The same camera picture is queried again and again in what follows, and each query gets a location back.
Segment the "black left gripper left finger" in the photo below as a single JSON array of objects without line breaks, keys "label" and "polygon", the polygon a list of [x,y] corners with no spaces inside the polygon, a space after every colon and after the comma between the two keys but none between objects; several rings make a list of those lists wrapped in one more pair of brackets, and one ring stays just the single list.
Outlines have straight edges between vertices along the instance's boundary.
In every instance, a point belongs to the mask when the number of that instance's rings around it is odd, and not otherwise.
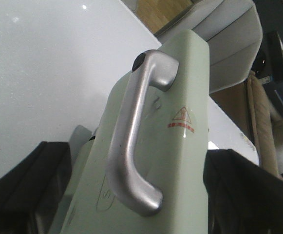
[{"label": "black left gripper left finger", "polygon": [[67,142],[41,142],[0,178],[0,234],[48,233],[72,174]]}]

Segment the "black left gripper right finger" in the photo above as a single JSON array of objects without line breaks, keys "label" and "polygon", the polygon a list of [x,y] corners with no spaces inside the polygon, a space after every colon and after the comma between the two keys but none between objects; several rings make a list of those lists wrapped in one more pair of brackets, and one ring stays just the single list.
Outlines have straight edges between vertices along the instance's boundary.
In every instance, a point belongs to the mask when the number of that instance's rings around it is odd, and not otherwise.
[{"label": "black left gripper right finger", "polygon": [[208,233],[283,234],[283,180],[234,150],[208,150]]}]

